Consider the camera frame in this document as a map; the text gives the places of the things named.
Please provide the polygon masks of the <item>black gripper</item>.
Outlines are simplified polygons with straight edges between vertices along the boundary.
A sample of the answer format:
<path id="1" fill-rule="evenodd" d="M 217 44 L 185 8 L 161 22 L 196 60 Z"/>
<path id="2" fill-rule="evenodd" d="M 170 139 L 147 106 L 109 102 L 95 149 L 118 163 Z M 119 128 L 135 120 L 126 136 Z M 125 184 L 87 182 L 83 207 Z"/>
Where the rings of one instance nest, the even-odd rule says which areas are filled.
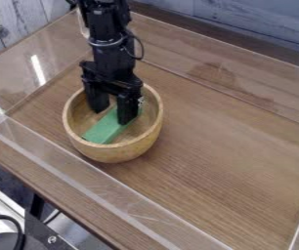
<path id="1" fill-rule="evenodd" d="M 135 37 L 89 39 L 91 61 L 81 61 L 82 81 L 89 107 L 101 113 L 109 107 L 109 95 L 117 96 L 117 119 L 126 125 L 138 115 L 143 82 L 134 73 Z"/>

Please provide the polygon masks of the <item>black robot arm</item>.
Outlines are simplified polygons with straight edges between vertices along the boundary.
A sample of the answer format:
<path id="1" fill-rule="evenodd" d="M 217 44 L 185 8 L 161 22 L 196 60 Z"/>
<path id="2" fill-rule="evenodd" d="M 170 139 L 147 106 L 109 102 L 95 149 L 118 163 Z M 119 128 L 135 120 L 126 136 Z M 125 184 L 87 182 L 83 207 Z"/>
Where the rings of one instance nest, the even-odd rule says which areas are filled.
<path id="1" fill-rule="evenodd" d="M 89 30 L 91 61 L 81 61 L 82 82 L 89 107 L 95 113 L 109 108 L 115 97 L 117 122 L 126 125 L 138 115 L 142 80 L 134 74 L 135 43 L 141 40 L 127 28 L 131 21 L 126 0 L 78 0 Z"/>

